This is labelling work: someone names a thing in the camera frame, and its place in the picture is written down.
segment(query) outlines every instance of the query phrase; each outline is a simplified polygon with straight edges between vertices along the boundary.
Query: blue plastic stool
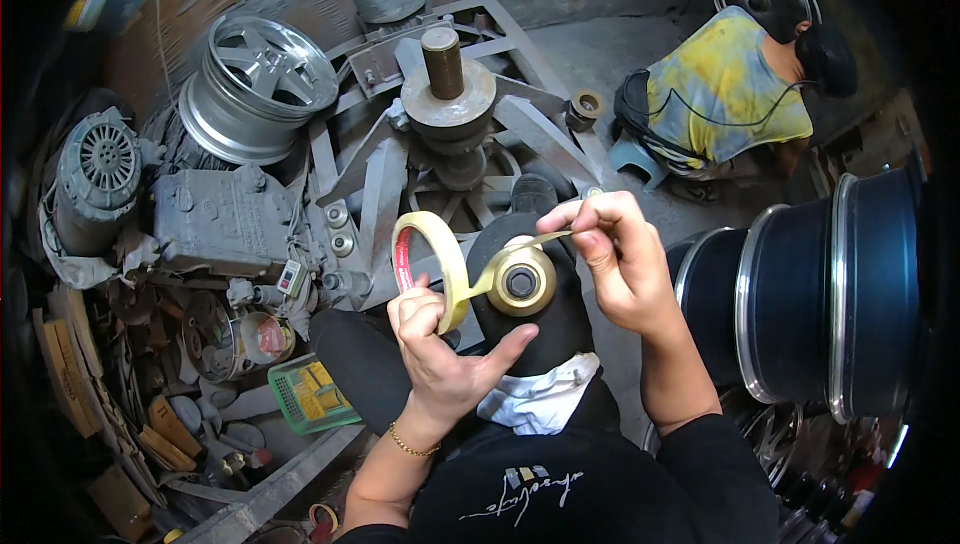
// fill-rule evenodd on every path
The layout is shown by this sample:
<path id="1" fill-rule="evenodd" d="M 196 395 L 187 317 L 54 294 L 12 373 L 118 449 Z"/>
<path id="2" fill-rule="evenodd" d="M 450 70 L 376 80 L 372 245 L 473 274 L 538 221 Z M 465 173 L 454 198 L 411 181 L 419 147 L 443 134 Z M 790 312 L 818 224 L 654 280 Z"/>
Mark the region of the blue plastic stool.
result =
<path id="1" fill-rule="evenodd" d="M 617 171 L 632 165 L 650 176 L 650 180 L 643 185 L 645 194 L 656 190 L 667 177 L 667 169 L 626 130 L 620 134 L 608 155 L 610 163 Z"/>

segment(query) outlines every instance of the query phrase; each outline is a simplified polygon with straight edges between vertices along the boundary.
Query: masking tape roll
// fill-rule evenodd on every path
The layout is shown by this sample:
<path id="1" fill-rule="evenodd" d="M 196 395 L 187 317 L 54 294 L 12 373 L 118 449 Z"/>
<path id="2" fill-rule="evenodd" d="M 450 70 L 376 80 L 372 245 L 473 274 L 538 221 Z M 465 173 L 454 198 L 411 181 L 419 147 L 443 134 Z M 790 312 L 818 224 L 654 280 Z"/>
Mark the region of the masking tape roll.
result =
<path id="1" fill-rule="evenodd" d="M 570 231 L 557 231 L 537 236 L 530 241 L 512 244 L 497 251 L 480 272 L 473 287 L 467 275 L 467 262 L 460 250 L 460 243 L 442 218 L 429 211 L 402 214 L 393 226 L 393 275 L 396 286 L 402 292 L 414 287 L 414 275 L 410 262 L 410 237 L 418 232 L 439 262 L 443 275 L 443 317 L 437 325 L 437 334 L 446 334 L 459 326 L 467 315 L 470 299 L 485 295 L 494 287 L 497 266 L 511 252 L 526 247 L 535 247 L 563 236 Z"/>

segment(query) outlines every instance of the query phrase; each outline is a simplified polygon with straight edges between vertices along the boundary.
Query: hand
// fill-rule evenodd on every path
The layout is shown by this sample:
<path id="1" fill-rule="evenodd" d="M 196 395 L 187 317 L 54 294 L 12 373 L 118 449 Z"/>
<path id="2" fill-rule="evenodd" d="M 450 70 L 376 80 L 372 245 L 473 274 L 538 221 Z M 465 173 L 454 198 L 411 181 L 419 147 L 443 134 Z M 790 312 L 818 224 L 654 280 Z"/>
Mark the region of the hand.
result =
<path id="1" fill-rule="evenodd" d="M 413 411 L 427 422 L 421 427 L 432 428 L 438 442 L 494 389 L 540 329 L 520 325 L 486 356 L 458 356 L 434 333 L 444 314 L 444 297 L 426 285 L 427 276 L 421 275 L 415 287 L 390 300 L 387 314 L 413 384 L 404 413 Z"/>
<path id="2" fill-rule="evenodd" d="M 560 204 L 536 223 L 540 233 L 570 226 L 593 274 L 597 304 L 616 325 L 650 337 L 677 301 L 657 228 L 629 191 Z"/>

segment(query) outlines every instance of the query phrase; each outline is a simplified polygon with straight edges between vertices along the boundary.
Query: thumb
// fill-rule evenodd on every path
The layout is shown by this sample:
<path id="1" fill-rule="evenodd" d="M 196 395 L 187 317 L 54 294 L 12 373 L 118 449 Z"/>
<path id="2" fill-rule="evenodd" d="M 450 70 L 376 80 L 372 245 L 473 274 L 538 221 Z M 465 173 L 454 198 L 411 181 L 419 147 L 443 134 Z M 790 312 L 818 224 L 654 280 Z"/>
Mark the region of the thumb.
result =
<path id="1" fill-rule="evenodd" d="M 575 233 L 572 238 L 583 261 L 590 267 L 594 281 L 603 282 L 619 271 L 617 250 L 614 249 L 610 236 L 602 230 L 594 227 Z"/>
<path id="2" fill-rule="evenodd" d="M 514 327 L 503 336 L 497 346 L 486 353 L 480 365 L 480 378 L 492 388 L 500 378 L 521 358 L 523 351 L 540 334 L 540 328 L 534 323 L 525 323 Z"/>

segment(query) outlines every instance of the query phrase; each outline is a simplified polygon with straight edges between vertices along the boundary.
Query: green plastic basket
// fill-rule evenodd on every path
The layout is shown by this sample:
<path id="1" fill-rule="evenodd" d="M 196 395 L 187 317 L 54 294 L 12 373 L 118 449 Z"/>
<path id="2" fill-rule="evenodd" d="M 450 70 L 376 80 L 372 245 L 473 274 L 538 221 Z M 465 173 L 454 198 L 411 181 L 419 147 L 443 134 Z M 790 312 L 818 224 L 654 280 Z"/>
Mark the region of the green plastic basket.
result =
<path id="1" fill-rule="evenodd" d="M 295 434 L 313 434 L 360 420 L 336 384 L 322 384 L 329 381 L 327 377 L 327 370 L 313 353 L 270 367 L 267 372 L 273 395 Z"/>

